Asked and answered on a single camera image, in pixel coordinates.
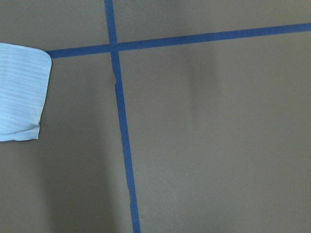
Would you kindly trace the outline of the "blue tape line crosswise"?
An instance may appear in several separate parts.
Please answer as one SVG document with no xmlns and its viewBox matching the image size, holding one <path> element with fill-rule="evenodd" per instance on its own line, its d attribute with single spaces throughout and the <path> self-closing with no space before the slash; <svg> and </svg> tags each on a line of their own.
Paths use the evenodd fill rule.
<svg viewBox="0 0 311 233">
<path fill-rule="evenodd" d="M 204 34 L 185 35 L 185 36 L 176 36 L 176 37 L 167 37 L 167 38 L 140 40 L 140 41 L 121 42 L 118 43 L 117 48 L 119 49 L 119 51 L 141 50 L 149 48 L 159 48 L 159 47 L 195 44 L 203 42 L 230 40 L 230 39 L 269 36 L 277 34 L 302 33 L 302 32 L 309 32 L 310 30 L 311 30 L 310 23 L 302 23 L 302 24 L 282 25 L 273 27 L 234 30 L 226 32 L 204 33 Z M 47 51 L 47 54 L 51 58 L 55 59 L 55 58 L 109 53 L 110 50 L 111 46 L 109 44 L 104 44 L 104 45 L 59 49 L 59 50 L 49 50 Z"/>
</svg>

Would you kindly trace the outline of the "light blue button-up shirt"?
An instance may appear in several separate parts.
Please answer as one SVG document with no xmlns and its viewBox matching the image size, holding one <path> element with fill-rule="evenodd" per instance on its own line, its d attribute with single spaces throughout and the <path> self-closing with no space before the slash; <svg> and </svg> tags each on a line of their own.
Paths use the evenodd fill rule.
<svg viewBox="0 0 311 233">
<path fill-rule="evenodd" d="M 0 45 L 0 140 L 38 139 L 51 57 L 44 51 Z"/>
</svg>

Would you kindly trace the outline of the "blue tape line lengthwise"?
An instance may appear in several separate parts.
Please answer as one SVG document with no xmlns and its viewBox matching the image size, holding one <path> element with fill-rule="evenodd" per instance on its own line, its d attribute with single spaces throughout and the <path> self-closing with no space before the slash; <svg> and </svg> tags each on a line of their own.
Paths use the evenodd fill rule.
<svg viewBox="0 0 311 233">
<path fill-rule="evenodd" d="M 106 13 L 106 22 L 107 22 L 107 31 L 109 38 L 109 47 L 110 47 L 110 56 L 111 64 L 113 69 L 113 74 L 115 77 L 115 93 L 116 93 L 116 102 L 118 109 L 118 118 L 119 118 L 119 127 L 121 132 L 121 144 L 123 152 L 123 160 L 125 167 L 125 176 L 126 184 L 129 192 L 130 200 L 130 215 L 132 222 L 132 229 L 134 233 L 141 232 L 140 228 L 140 219 L 138 212 L 138 203 L 136 196 L 136 187 L 135 187 L 135 178 L 134 170 L 132 164 L 132 154 L 130 147 L 130 139 L 128 133 L 127 117 L 126 117 L 126 107 L 124 100 L 123 92 L 123 83 L 121 75 L 121 64 L 119 57 L 119 48 L 118 48 L 118 39 L 117 39 L 117 30 L 114 16 L 113 1 L 105 0 L 105 13 Z"/>
</svg>

